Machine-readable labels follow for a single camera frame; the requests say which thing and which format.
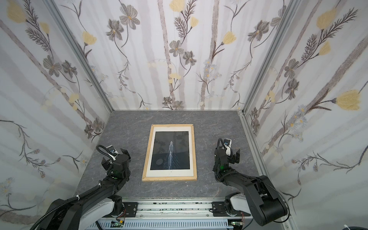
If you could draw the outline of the white photo paper sheet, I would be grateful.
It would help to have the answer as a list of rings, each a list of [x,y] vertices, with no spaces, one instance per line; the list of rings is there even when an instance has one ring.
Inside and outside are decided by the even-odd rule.
[[[189,132],[159,131],[155,133],[151,170],[189,170]]]

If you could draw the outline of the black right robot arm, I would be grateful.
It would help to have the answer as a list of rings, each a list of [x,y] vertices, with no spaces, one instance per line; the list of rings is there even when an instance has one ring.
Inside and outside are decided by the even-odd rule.
[[[283,195],[276,190],[267,176],[250,176],[230,167],[240,162],[240,150],[233,152],[231,140],[219,138],[214,151],[215,180],[239,190],[226,202],[227,210],[251,214],[260,226],[271,222],[283,223],[280,218],[290,217],[290,208]]]

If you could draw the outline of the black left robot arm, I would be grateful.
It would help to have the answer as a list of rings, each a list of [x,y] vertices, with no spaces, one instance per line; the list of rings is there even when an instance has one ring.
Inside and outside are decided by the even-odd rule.
[[[96,150],[104,155],[101,164],[106,177],[82,194],[52,202],[32,230],[85,230],[102,217],[126,215],[122,197],[117,193],[129,181],[131,157],[127,150],[118,153],[113,146],[98,145]]]

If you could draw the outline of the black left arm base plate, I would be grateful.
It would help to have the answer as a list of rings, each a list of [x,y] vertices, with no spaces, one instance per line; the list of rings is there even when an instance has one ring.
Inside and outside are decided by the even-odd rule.
[[[123,202],[123,217],[135,218],[138,211],[138,202]]]

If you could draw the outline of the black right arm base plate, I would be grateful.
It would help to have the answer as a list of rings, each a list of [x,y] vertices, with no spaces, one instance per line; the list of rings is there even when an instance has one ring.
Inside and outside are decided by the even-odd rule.
[[[235,210],[229,201],[212,202],[211,209],[214,217],[242,217],[240,211]]]

